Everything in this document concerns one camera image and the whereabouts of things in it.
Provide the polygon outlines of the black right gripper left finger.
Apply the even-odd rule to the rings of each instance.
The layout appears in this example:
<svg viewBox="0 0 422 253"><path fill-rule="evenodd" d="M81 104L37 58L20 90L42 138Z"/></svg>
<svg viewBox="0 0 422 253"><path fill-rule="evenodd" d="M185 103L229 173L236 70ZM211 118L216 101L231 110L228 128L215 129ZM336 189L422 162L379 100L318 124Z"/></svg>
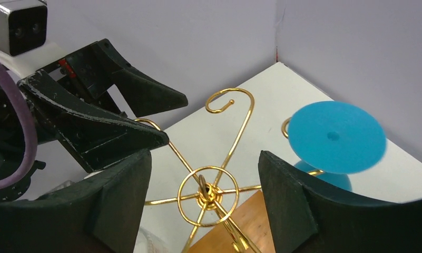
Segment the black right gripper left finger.
<svg viewBox="0 0 422 253"><path fill-rule="evenodd" d="M132 252L151 170L141 150L36 200L0 203L0 252Z"/></svg>

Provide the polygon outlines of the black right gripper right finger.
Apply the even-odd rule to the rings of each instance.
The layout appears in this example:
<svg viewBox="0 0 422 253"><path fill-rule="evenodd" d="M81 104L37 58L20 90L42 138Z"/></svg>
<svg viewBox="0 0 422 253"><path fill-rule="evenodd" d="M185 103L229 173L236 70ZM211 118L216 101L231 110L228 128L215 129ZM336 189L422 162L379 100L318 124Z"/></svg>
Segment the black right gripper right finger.
<svg viewBox="0 0 422 253"><path fill-rule="evenodd" d="M261 151L259 178L276 252L422 252L422 199L346 191Z"/></svg>

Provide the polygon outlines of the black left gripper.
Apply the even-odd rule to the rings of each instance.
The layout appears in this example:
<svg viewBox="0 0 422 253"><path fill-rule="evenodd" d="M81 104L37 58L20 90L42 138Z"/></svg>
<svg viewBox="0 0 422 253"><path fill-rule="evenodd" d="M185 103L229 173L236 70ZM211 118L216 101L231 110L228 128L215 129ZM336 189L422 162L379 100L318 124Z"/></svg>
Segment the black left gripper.
<svg viewBox="0 0 422 253"><path fill-rule="evenodd" d="M108 39L90 46L93 52L60 59L57 76L40 69L15 83L34 118L34 143L58 140L87 172L169 141L166 133L122 117L108 93L111 86L138 118L188 105L185 94L133 67Z"/></svg>

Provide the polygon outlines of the gold spiral rack wooden base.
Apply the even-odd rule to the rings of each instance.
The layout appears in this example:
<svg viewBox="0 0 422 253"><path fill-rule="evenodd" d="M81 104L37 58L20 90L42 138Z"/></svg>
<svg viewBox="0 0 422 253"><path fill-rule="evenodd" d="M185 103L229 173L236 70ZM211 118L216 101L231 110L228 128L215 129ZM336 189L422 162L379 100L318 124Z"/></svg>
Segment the gold spiral rack wooden base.
<svg viewBox="0 0 422 253"><path fill-rule="evenodd" d="M179 213L185 222L193 225L193 229L182 252L188 252L190 250L191 244L199 228L215 227L219 224L222 224L225 227L231 237L234 252L246 252L248 249L251 249L253 252L260 252L260 248L242 231L231 215L234 213L239 203L240 193L260 190L261 185L239 187L235 177L226 170L252 116L255 105L254 96L251 92L242 88L234 87L223 89L214 93L207 99L205 109L212 114L219 114L227 110L234 104L233 99L230 99L219 109L210 108L210 103L217 97L229 92L240 92L245 94L250 99L250 105L239 132L222 165L219 167L205 166L193 169L176 146L172 142L169 142L168 146L189 173L180 183L175 197L160 200L147 200L144 203L146 206L163 205L174 202L177 204ZM189 199L196 200L198 207L201 209L196 221L190 219L185 214L182 207L182 202Z"/></svg>

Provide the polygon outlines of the blue plastic goblet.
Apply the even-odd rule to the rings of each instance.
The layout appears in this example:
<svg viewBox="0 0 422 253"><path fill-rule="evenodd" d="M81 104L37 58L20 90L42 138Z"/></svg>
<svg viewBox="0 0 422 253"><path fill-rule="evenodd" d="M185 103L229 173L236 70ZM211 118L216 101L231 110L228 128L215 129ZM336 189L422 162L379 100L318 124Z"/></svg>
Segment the blue plastic goblet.
<svg viewBox="0 0 422 253"><path fill-rule="evenodd" d="M281 132L300 159L297 169L347 191L348 176L372 168L387 150L380 123L345 102L308 104L284 120Z"/></svg>

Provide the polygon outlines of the patterned clear glass goblet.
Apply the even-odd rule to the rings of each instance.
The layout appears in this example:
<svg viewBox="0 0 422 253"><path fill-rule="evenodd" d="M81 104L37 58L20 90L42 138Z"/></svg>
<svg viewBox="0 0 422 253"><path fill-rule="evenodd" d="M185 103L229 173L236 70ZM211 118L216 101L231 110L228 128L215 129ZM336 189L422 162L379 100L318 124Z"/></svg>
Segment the patterned clear glass goblet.
<svg viewBox="0 0 422 253"><path fill-rule="evenodd" d="M140 227L136 238L134 253L169 253L167 244L155 234Z"/></svg>

